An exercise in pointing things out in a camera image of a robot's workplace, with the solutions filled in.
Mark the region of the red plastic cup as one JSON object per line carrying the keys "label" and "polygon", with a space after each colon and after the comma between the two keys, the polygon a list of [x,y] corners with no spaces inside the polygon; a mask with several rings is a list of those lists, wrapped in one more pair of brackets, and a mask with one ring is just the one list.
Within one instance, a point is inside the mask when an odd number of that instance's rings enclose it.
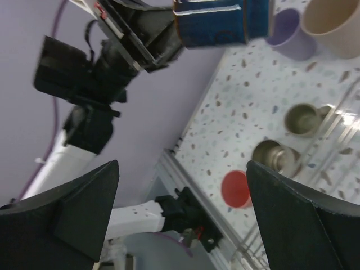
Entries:
{"label": "red plastic cup", "polygon": [[223,201],[232,208],[246,209],[252,207],[246,173],[241,170],[228,172],[220,187]]}

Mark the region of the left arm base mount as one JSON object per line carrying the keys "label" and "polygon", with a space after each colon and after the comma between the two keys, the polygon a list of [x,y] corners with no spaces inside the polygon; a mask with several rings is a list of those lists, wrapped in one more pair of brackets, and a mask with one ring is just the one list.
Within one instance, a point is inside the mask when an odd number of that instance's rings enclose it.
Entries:
{"label": "left arm base mount", "polygon": [[155,198],[155,202],[162,208],[161,215],[165,218],[161,232],[184,233],[191,229],[206,252],[211,252],[223,238],[221,231],[189,187],[184,187],[181,191],[176,189],[175,192],[178,197],[164,195]]}

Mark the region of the dark blue mug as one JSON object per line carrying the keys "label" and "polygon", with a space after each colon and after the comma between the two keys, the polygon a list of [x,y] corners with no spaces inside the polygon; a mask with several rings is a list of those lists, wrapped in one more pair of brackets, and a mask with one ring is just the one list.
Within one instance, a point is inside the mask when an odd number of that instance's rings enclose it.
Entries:
{"label": "dark blue mug", "polygon": [[174,1],[175,27],[186,48],[246,45],[273,33],[275,1]]}

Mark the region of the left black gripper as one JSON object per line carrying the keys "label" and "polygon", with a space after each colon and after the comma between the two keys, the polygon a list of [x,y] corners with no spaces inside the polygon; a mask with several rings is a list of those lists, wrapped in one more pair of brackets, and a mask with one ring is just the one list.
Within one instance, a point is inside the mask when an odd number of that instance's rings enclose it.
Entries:
{"label": "left black gripper", "polygon": [[135,70],[168,67],[183,52],[173,7],[142,1],[95,1],[92,11],[106,36]]}

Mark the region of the aluminium rail frame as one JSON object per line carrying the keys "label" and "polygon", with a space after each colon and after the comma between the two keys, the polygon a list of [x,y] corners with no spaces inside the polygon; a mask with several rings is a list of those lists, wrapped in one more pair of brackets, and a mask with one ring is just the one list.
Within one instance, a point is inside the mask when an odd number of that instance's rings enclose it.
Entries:
{"label": "aluminium rail frame", "polygon": [[156,198],[164,210],[162,231],[193,231],[217,269],[258,269],[241,247],[239,235],[188,175],[172,150],[163,150],[155,170],[169,192]]}

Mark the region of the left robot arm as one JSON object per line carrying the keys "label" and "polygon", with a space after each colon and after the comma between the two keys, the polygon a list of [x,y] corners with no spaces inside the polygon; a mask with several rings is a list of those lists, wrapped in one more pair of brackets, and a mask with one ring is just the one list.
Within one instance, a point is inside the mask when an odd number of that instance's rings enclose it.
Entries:
{"label": "left robot arm", "polygon": [[183,205],[172,196],[132,208],[113,208],[119,164],[83,174],[113,135],[126,88],[141,70],[166,67],[182,45],[170,6],[136,1],[96,1],[93,8],[109,35],[101,54],[46,37],[35,73],[37,90],[74,105],[56,146],[20,200],[1,208],[1,245],[103,242],[139,232],[185,230]]}

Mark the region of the tall beige plastic cup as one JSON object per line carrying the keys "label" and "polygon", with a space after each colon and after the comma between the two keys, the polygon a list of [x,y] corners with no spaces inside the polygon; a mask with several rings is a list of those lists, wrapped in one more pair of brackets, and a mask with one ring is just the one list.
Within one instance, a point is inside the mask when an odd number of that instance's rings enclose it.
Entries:
{"label": "tall beige plastic cup", "polygon": [[359,1],[310,1],[301,28],[342,59],[359,56]]}

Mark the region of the small grey-green mug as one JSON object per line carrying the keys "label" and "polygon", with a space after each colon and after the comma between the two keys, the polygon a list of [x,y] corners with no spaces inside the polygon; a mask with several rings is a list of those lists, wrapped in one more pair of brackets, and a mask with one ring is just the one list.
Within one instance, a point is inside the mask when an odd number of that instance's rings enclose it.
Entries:
{"label": "small grey-green mug", "polygon": [[311,138],[317,133],[330,110],[330,106],[316,108],[309,103],[296,104],[285,114],[284,126],[295,136]]}

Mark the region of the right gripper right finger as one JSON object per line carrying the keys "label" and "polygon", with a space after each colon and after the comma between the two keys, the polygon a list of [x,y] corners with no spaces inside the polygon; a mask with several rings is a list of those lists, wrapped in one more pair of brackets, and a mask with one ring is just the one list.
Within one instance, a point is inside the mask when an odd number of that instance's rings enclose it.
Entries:
{"label": "right gripper right finger", "polygon": [[359,205],[256,161],[246,174],[271,269],[359,269]]}

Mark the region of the purple plastic cup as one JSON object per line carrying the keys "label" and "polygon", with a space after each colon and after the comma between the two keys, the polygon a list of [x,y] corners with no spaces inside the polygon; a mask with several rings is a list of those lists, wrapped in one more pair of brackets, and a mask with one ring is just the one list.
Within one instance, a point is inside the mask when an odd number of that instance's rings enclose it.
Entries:
{"label": "purple plastic cup", "polygon": [[275,51],[295,61],[311,58],[316,50],[316,41],[301,28],[301,13],[288,8],[280,11],[274,18],[272,36],[265,39]]}

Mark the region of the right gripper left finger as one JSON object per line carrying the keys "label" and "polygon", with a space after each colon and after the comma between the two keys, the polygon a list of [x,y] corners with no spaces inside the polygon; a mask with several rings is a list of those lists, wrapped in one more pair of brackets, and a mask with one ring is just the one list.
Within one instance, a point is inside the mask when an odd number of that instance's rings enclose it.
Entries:
{"label": "right gripper left finger", "polygon": [[92,269],[119,181],[116,160],[1,207],[1,269]]}

